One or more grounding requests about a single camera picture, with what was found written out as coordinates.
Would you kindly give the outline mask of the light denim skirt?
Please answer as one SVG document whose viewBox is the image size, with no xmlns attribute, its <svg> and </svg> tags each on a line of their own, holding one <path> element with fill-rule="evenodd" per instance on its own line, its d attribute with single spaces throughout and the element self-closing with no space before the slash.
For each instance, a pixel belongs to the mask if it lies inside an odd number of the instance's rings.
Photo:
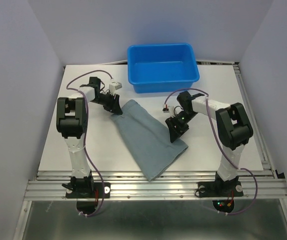
<svg viewBox="0 0 287 240">
<path fill-rule="evenodd" d="M 189 146 L 181 139 L 171 143 L 168 128 L 135 100 L 126 102 L 121 110 L 111 120 L 143 175 L 153 181 Z"/>
</svg>

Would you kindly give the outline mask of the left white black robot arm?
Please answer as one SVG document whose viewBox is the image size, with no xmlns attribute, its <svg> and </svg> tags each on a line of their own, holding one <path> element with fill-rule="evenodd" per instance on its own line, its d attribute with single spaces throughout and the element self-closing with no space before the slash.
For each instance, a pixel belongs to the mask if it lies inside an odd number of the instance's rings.
<svg viewBox="0 0 287 240">
<path fill-rule="evenodd" d="M 102 193 L 102 184 L 94 182 L 86 154 L 88 104 L 99 104 L 112 114 L 123 113 L 119 103 L 120 96 L 116 93 L 122 88 L 122 84 L 112 80 L 106 92 L 102 91 L 102 84 L 98 77 L 90 77 L 88 84 L 73 89 L 74 94 L 57 99 L 56 129 L 67 145 L 72 167 L 70 182 L 62 185 L 66 188 L 67 198 L 93 198 L 95 194 Z"/>
</svg>

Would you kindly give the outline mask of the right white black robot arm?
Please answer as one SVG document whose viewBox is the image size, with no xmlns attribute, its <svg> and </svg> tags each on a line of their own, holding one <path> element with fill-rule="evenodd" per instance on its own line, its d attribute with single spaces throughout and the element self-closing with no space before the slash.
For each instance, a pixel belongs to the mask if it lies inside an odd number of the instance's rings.
<svg viewBox="0 0 287 240">
<path fill-rule="evenodd" d="M 209 94 L 199 90 L 190 94 L 188 88 L 177 90 L 176 100 L 180 111 L 167 103 L 163 112 L 169 113 L 165 123 L 171 143 L 189 130 L 189 122 L 197 115 L 208 117 L 216 144 L 221 152 L 219 168 L 213 181 L 197 183 L 198 198 L 242 197 L 243 189 L 238 170 L 242 152 L 253 137 L 254 131 L 244 106 L 237 102 L 228 104 L 211 100 Z"/>
</svg>

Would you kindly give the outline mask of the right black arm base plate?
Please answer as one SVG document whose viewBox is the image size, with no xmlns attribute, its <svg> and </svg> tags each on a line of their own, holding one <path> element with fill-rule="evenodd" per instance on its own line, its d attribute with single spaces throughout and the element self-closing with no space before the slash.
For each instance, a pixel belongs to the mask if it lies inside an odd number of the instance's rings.
<svg viewBox="0 0 287 240">
<path fill-rule="evenodd" d="M 197 189 L 194 191 L 194 194 L 199 198 L 220 199 L 228 197 L 243 197 L 243 190 L 237 190 L 237 186 L 241 186 L 239 181 L 233 183 L 200 181 L 197 183 Z"/>
</svg>

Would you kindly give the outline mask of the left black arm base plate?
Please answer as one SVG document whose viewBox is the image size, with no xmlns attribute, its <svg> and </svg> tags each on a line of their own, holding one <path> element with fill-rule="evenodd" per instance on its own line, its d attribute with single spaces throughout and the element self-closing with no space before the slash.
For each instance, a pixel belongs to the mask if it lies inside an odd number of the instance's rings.
<svg viewBox="0 0 287 240">
<path fill-rule="evenodd" d="M 109 199 L 111 194 L 111 183 L 104 182 L 104 188 L 102 182 L 95 182 L 93 189 L 91 188 L 77 188 L 72 189 L 70 186 L 66 188 L 65 197 L 67 199 Z"/>
</svg>

